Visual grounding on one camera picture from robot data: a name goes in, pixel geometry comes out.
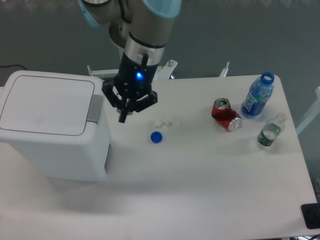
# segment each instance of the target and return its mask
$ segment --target crushed can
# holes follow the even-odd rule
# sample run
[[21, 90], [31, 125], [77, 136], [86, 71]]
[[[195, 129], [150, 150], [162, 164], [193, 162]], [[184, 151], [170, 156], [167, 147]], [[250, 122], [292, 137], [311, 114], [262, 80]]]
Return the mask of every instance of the crushed can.
[[211, 116], [227, 131], [234, 131], [241, 127], [241, 116], [231, 108], [228, 99], [222, 97], [214, 101]]

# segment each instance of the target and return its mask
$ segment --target bottle label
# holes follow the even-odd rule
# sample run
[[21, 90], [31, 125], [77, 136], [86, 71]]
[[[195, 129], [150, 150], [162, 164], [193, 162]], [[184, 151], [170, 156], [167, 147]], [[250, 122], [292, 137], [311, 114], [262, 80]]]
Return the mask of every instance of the bottle label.
[[263, 146], [269, 147], [275, 141], [277, 136], [280, 134], [281, 128], [274, 123], [268, 124], [267, 128], [269, 132], [273, 133], [273, 137], [272, 137], [273, 139], [267, 138], [264, 132], [261, 130], [260, 134], [258, 135], [258, 142]]
[[259, 94], [252, 95], [251, 92], [246, 96], [242, 104], [245, 113], [251, 116], [260, 114], [267, 101], [262, 102], [262, 96]]
[[258, 142], [262, 144], [263, 146], [269, 147], [274, 142], [274, 139], [269, 139], [265, 136], [264, 132], [261, 131], [258, 136]]

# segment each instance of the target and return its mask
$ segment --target blue plastic bottle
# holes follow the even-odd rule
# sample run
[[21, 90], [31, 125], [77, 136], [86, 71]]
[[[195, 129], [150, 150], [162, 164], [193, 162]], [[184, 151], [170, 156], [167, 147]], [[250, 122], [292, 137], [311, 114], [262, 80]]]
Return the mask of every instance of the blue plastic bottle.
[[253, 119], [261, 113], [274, 90], [274, 80], [274, 74], [266, 71], [252, 83], [241, 107], [245, 117]]

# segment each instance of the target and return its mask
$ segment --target plastic bottle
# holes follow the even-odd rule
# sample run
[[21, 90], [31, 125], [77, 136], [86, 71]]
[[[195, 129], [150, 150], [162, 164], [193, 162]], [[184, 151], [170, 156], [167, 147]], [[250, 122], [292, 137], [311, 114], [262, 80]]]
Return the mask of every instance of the plastic bottle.
[[252, 83], [241, 107], [245, 117], [253, 119], [261, 113], [274, 90], [274, 80], [274, 74], [266, 71]]
[[287, 116], [280, 112], [276, 117], [268, 120], [258, 135], [258, 142], [263, 146], [269, 147], [275, 141], [275, 139], [285, 129], [285, 122]]

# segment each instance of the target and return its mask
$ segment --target green label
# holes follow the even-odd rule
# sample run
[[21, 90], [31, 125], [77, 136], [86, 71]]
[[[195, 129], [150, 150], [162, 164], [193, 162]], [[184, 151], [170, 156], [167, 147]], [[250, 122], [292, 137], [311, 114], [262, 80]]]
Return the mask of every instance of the green label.
[[[281, 128], [274, 124], [274, 123], [270, 123], [267, 125], [268, 130], [273, 132], [275, 134], [275, 136], [277, 137], [280, 132], [281, 132]], [[269, 147], [271, 146], [271, 144], [275, 141], [275, 139], [269, 139], [265, 136], [264, 132], [261, 130], [259, 136], [258, 136], [258, 142], [260, 144], [262, 144], [263, 146]]]
[[259, 136], [258, 136], [258, 142], [260, 144], [262, 144], [263, 146], [266, 146], [266, 147], [269, 147], [271, 146], [271, 144], [274, 142], [274, 140], [271, 140], [269, 138], [267, 138], [265, 135], [264, 135], [264, 132], [261, 131]]

